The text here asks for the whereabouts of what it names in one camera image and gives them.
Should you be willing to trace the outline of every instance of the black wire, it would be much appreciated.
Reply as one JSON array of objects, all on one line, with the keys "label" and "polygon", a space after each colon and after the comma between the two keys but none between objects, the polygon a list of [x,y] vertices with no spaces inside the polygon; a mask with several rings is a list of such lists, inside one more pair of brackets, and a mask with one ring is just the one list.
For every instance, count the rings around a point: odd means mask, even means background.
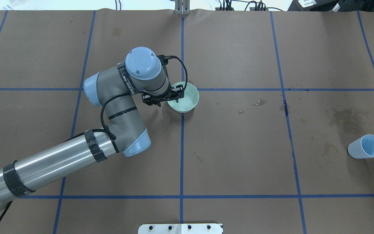
[{"label": "black wire", "polygon": [[[104,133],[108,134],[108,131],[107,131],[107,130],[105,130],[105,129],[101,129],[101,128],[95,128],[95,129],[92,129],[92,131],[93,131],[93,132],[104,132]],[[70,141],[71,139],[74,139],[74,138],[79,137],[79,136],[82,136],[82,135],[84,135],[84,132],[81,132],[81,133],[77,134],[76,136],[67,139],[67,140],[64,141],[64,142],[68,142],[68,141]]]},{"label": "black wire", "polygon": [[144,92],[144,91],[140,91],[140,93],[144,94],[144,95],[150,95],[153,99],[156,99],[158,101],[161,101],[161,102],[165,102],[165,101],[174,101],[174,100],[177,100],[181,94],[185,91],[185,89],[187,88],[187,81],[188,81],[188,76],[187,76],[187,68],[186,66],[184,65],[183,61],[181,61],[181,59],[175,55],[171,55],[171,56],[165,56],[164,59],[177,59],[181,65],[183,66],[184,68],[184,73],[185,73],[185,84],[184,84],[184,87],[183,87],[183,90],[176,96],[176,97],[173,97],[173,98],[161,98],[161,97],[158,97],[158,96],[154,96],[150,93],[147,93],[147,92]]},{"label": "black wire", "polygon": [[351,9],[355,9],[355,8],[357,8],[357,7],[359,7],[362,3],[365,3],[366,1],[361,1],[361,2],[359,2],[359,4],[357,4],[357,5],[355,5],[355,6],[353,6],[352,8],[349,8],[349,9],[346,9],[345,11],[343,11],[343,12],[347,12],[347,11],[349,11],[349,10],[351,10]]},{"label": "black wire", "polygon": [[1,220],[3,219],[4,215],[6,214],[7,210],[9,209],[9,207],[11,206],[11,203],[12,201],[10,201],[7,205],[6,205],[6,208],[4,209],[4,212],[1,214],[0,216],[0,222]]},{"label": "black wire", "polygon": [[251,3],[255,3],[255,8],[256,8],[256,6],[257,6],[257,2],[255,2],[255,1],[250,1],[250,2],[247,2],[248,3],[248,5],[246,5],[246,7],[245,7],[245,11],[246,11],[246,9],[248,9],[248,6],[249,6],[249,4],[251,4]]},{"label": "black wire", "polygon": [[264,10],[264,9],[279,9],[279,8],[276,8],[276,7],[264,7],[264,8],[261,8],[259,10]]}]

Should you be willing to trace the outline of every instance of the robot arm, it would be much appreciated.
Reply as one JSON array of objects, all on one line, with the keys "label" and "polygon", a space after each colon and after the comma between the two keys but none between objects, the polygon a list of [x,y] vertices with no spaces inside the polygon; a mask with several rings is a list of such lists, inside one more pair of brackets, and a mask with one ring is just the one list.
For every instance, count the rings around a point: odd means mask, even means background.
[{"label": "robot arm", "polygon": [[166,74],[171,58],[177,57],[157,56],[151,49],[137,47],[124,62],[85,80],[86,96],[104,108],[110,124],[101,119],[102,132],[88,130],[0,169],[0,211],[10,201],[116,153],[130,157],[149,148],[150,137],[132,95],[142,93],[144,103],[159,106],[162,101],[183,98],[185,86],[171,87]]}]

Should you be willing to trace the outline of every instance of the light blue cup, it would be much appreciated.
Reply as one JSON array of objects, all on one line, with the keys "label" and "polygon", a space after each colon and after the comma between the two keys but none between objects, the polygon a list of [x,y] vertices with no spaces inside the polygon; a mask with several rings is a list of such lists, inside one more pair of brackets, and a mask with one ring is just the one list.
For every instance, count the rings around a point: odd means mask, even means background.
[{"label": "light blue cup", "polygon": [[355,140],[347,151],[355,159],[374,158],[374,135],[367,134]]},{"label": "light blue cup", "polygon": [[[178,82],[172,85],[172,87],[176,87],[177,85],[185,85],[185,82]],[[187,87],[184,90],[184,98],[178,99],[178,103],[176,101],[168,101],[168,105],[179,113],[186,113],[191,111],[197,103],[199,103],[199,91],[197,88],[187,83]]]}]

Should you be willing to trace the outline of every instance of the light blue joint cap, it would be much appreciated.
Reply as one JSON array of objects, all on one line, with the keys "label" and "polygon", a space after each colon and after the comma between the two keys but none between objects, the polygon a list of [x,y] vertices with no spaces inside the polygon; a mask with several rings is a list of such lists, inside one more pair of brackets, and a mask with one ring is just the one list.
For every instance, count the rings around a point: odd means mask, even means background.
[{"label": "light blue joint cap", "polygon": [[83,89],[84,93],[86,94],[86,97],[89,99],[90,103],[92,103],[95,106],[101,106],[101,103],[99,102],[98,98],[98,90],[96,88],[99,73],[100,72],[87,78],[83,83]]},{"label": "light blue joint cap", "polygon": [[152,80],[161,72],[161,62],[157,55],[147,47],[136,47],[125,59],[128,73],[138,80]]},{"label": "light blue joint cap", "polygon": [[148,135],[147,129],[141,133],[140,136],[128,147],[123,151],[123,154],[126,157],[134,156],[135,154],[139,154],[142,151],[148,149],[151,146],[151,139]]}]

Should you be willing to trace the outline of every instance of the water droplet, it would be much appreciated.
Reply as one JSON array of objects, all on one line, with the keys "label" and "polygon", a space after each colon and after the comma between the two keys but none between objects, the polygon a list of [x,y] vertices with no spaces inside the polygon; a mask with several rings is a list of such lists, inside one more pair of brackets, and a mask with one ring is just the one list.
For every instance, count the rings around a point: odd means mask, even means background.
[{"label": "water droplet", "polygon": [[256,106],[259,107],[259,106],[261,106],[261,105],[263,105],[265,103],[266,103],[266,101],[264,99],[259,99],[258,103],[256,104]]}]

